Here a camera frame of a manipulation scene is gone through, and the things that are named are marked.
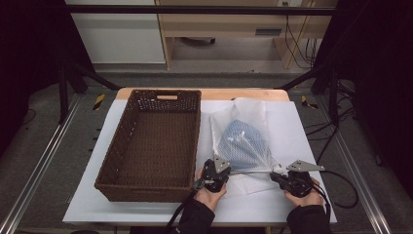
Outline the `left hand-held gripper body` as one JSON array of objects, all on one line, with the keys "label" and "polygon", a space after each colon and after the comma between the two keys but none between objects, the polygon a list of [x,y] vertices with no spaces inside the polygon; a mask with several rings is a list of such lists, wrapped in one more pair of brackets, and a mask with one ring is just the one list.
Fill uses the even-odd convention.
[{"label": "left hand-held gripper body", "polygon": [[230,163],[215,156],[207,159],[204,163],[201,177],[195,181],[194,188],[207,189],[212,193],[221,191],[223,185],[228,181],[231,172]]}]

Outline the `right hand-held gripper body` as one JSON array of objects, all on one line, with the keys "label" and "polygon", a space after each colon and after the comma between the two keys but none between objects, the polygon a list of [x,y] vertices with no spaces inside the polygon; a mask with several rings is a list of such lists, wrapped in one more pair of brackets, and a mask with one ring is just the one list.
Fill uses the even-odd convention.
[{"label": "right hand-held gripper body", "polygon": [[288,191],[294,197],[303,198],[310,193],[314,185],[310,172],[321,172],[325,167],[296,160],[286,169],[287,174],[281,175],[281,190]]}]

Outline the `blue garment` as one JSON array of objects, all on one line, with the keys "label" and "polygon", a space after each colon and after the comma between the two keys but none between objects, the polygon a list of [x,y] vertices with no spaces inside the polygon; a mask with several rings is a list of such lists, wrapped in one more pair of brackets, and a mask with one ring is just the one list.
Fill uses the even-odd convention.
[{"label": "blue garment", "polygon": [[271,151],[261,133],[241,120],[231,122],[221,134],[216,153],[237,172],[271,170]]}]

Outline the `brown woven basket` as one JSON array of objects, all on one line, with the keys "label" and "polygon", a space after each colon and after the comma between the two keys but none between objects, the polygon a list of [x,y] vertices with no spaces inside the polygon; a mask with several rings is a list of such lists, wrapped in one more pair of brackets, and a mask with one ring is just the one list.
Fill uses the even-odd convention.
[{"label": "brown woven basket", "polygon": [[183,201],[192,191],[201,95],[133,90],[94,187],[111,202]]}]

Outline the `white mesh laundry bag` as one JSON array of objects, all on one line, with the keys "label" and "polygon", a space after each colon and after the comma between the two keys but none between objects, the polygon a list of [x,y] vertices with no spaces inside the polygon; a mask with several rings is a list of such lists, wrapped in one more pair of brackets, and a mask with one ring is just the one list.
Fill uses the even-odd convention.
[{"label": "white mesh laundry bag", "polygon": [[[217,142],[227,126],[241,120],[256,128],[267,142],[270,149],[269,127],[266,117],[266,103],[263,100],[239,97],[233,100],[233,104],[223,110],[215,111],[210,115],[213,153],[216,153]],[[276,184],[271,181],[270,173],[284,174],[285,169],[280,161],[273,156],[271,151],[271,170],[266,172],[237,172],[231,167],[231,174],[226,185],[227,197],[244,196],[269,189]]]}]

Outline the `person's right hand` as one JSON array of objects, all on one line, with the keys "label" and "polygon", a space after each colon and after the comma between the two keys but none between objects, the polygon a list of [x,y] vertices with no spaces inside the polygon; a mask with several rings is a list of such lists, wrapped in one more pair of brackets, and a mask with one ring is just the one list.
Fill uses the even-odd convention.
[{"label": "person's right hand", "polygon": [[295,197],[286,190],[284,190],[283,194],[294,207],[322,206],[324,204],[322,196],[315,188],[313,188],[307,196],[302,198]]}]

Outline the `person's left hand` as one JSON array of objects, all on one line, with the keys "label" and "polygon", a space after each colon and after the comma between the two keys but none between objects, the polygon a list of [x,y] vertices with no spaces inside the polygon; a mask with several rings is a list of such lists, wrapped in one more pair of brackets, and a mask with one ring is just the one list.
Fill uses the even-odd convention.
[{"label": "person's left hand", "polygon": [[221,187],[219,192],[210,192],[206,188],[200,189],[194,199],[206,205],[211,211],[215,211],[220,199],[227,193],[226,185]]}]

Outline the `white table mat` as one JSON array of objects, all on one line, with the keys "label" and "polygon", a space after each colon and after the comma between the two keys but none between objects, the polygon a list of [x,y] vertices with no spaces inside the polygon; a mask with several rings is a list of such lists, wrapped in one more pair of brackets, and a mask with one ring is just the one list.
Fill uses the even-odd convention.
[{"label": "white table mat", "polygon": [[[63,221],[72,224],[107,224],[144,226],[168,223],[176,203],[110,202],[94,182],[108,145],[124,112],[126,101],[115,99],[107,113],[94,152]],[[296,160],[313,163],[314,155],[307,141],[295,104],[292,101],[266,103],[267,126],[273,155],[286,167]],[[276,183],[269,190],[244,196],[225,195],[215,210],[215,226],[271,226],[286,221],[292,210]]]}]

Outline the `black metal stand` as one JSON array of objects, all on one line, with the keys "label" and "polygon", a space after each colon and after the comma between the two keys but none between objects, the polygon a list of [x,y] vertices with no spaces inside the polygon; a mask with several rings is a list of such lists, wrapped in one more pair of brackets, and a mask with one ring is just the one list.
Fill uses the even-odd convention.
[{"label": "black metal stand", "polygon": [[58,71],[60,104],[60,118],[58,122],[60,124],[65,121],[69,113],[67,83],[70,83],[77,94],[83,94],[88,89],[85,81],[83,80],[84,77],[89,77],[112,91],[119,91],[121,89],[121,86],[104,79],[94,71],[88,70],[86,67],[78,63],[63,65]]},{"label": "black metal stand", "polygon": [[315,95],[320,95],[329,88],[328,95],[328,116],[332,121],[334,126],[339,125],[339,115],[337,107],[337,93],[338,93],[338,73],[336,69],[331,64],[322,64],[306,73],[300,75],[298,78],[281,85],[278,90],[288,91],[293,87],[309,80],[310,78],[315,78],[316,81],[312,85],[311,91]]}]

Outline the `dark curtain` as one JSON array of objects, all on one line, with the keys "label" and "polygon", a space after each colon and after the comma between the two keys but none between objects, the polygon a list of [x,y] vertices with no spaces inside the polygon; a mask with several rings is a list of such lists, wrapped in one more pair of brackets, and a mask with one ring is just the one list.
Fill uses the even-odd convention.
[{"label": "dark curtain", "polygon": [[413,0],[338,0],[317,62],[355,84],[373,147],[413,199]]},{"label": "dark curtain", "polygon": [[65,0],[0,0],[0,156],[28,112],[32,94],[58,82],[58,72],[91,59]]}]

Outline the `light wooden desk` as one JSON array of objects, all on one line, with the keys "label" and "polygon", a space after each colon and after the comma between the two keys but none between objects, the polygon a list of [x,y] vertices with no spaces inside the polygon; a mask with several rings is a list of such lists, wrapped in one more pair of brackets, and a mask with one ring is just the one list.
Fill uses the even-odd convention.
[{"label": "light wooden desk", "polygon": [[[158,6],[244,6],[334,8],[338,0],[155,0]],[[321,39],[329,16],[271,15],[192,15],[160,14],[167,38],[272,38],[284,67],[289,68],[301,55],[304,39]]]}]

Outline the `white cabinet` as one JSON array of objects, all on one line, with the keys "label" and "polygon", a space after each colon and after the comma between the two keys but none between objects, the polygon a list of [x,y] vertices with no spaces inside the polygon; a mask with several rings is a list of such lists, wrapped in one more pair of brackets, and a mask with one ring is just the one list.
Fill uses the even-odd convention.
[{"label": "white cabinet", "polygon": [[156,14],[72,14],[93,64],[165,63]]}]

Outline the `aluminium floor rail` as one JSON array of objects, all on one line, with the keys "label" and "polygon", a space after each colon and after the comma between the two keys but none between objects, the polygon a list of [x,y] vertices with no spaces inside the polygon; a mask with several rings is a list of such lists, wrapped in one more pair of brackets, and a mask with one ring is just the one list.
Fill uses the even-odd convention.
[{"label": "aluminium floor rail", "polygon": [[329,126],[330,142],[318,156],[327,168],[321,176],[333,201],[339,223],[348,233],[392,234],[373,194],[378,170],[373,151],[355,117],[351,102],[337,102],[339,125]]},{"label": "aluminium floor rail", "polygon": [[14,234],[14,232],[16,231],[28,205],[30,204],[34,196],[34,193],[36,192],[41,180],[43,179],[45,172],[52,162],[56,151],[68,127],[70,126],[74,115],[77,112],[79,102],[82,98],[82,95],[73,96],[67,115],[63,118],[62,122],[57,125],[53,136],[49,140],[29,179],[24,185],[24,188],[18,195],[11,210],[8,212],[5,219],[0,224],[0,234]]}]

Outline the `black horizontal frame bar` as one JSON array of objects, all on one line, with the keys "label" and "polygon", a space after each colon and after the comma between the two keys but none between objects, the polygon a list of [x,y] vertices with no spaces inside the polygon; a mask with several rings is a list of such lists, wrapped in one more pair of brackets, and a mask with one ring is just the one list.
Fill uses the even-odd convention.
[{"label": "black horizontal frame bar", "polygon": [[149,6],[149,5],[67,5],[70,13],[86,14],[192,14],[192,15],[274,15],[333,16],[334,8],[244,7],[244,6]]}]

